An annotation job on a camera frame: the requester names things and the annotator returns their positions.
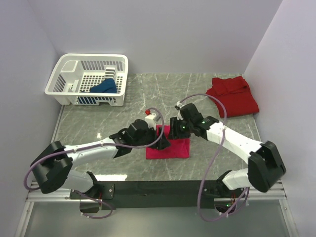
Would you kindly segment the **pink t shirt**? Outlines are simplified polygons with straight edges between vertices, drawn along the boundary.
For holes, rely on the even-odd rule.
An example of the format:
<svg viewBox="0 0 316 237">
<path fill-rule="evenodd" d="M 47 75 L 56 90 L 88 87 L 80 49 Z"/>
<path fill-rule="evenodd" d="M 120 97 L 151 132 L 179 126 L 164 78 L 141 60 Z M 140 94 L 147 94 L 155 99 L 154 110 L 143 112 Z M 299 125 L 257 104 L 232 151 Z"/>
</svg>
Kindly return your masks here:
<svg viewBox="0 0 316 237">
<path fill-rule="evenodd" d="M 172 159 L 190 157 L 190 139 L 167 139 L 170 146 L 163 150 L 146 148 L 146 159 Z"/>
</svg>

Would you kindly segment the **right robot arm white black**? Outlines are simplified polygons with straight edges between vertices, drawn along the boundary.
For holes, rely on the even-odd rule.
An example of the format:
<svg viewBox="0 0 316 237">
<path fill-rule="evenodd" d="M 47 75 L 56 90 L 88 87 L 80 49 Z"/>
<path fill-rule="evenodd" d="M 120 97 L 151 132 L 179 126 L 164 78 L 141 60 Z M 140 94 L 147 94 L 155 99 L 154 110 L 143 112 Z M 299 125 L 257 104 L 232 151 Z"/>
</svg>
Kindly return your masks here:
<svg viewBox="0 0 316 237">
<path fill-rule="evenodd" d="M 205 187 L 201 182 L 201 192 L 209 192 L 217 197 L 228 197 L 233 191 L 252 188 L 261 193 L 281 190 L 281 177 L 286 173 L 277 146 L 250 139 L 224 125 L 218 119 L 204 117 L 192 103 L 176 107 L 178 115 L 170 119 L 168 139 L 189 138 L 192 134 L 206 141 L 218 144 L 238 156 L 247 168 L 228 170 L 217 180 L 211 180 L 212 187 Z"/>
</svg>

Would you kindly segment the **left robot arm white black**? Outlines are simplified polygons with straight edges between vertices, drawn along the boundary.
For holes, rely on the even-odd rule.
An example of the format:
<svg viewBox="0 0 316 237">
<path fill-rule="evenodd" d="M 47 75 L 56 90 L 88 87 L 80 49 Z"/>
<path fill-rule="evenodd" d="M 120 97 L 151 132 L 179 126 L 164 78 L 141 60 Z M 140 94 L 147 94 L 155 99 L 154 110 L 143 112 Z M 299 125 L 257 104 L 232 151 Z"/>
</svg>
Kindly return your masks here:
<svg viewBox="0 0 316 237">
<path fill-rule="evenodd" d="M 156 128 L 137 119 L 128 128 L 98 142 L 76 146 L 51 143 L 31 164 L 38 189 L 48 194 L 59 188 L 77 191 L 87 198 L 102 195 L 102 189 L 92 172 L 78 172 L 75 167 L 101 158 L 117 158 L 132 149 L 163 150 L 170 146 L 164 134 L 165 127 Z"/>
</svg>

